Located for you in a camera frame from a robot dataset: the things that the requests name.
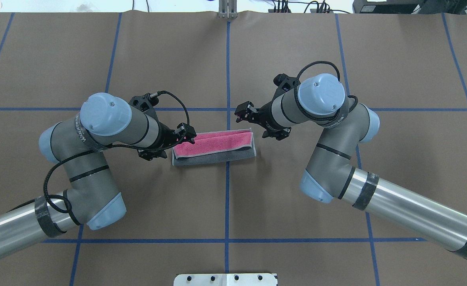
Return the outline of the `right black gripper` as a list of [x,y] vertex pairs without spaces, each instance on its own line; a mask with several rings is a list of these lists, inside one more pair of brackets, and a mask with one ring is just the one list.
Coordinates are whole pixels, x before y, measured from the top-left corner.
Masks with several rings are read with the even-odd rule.
[[236,121],[259,125],[265,129],[264,133],[289,133],[289,128],[280,125],[274,118],[273,104],[274,101],[271,101],[261,108],[255,108],[250,101],[241,103],[235,109]]

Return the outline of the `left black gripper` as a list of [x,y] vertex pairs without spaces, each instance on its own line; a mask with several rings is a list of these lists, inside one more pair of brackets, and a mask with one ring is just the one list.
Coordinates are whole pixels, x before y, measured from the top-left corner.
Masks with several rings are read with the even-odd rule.
[[186,123],[180,123],[177,128],[170,129],[161,122],[158,123],[158,135],[151,145],[151,153],[160,153],[172,147],[183,148],[194,145],[197,137],[195,129]]

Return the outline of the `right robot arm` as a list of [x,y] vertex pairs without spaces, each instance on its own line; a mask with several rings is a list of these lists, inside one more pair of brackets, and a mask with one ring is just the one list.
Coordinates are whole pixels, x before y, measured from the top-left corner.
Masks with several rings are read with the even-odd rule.
[[277,75],[264,103],[235,105],[237,123],[312,147],[297,170],[306,195],[343,202],[467,260],[467,108],[377,108],[335,72]]

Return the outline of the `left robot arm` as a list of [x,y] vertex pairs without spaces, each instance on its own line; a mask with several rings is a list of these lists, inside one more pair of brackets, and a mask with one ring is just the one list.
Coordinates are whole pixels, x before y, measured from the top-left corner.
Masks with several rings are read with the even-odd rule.
[[166,158],[166,150],[194,143],[197,136],[186,121],[171,129],[159,121],[154,105],[168,91],[147,93],[129,102],[96,93],[78,114],[56,123],[39,138],[41,154],[54,164],[45,176],[43,194],[0,216],[0,259],[75,226],[98,230],[126,214],[121,191],[104,152],[135,150],[145,160]]

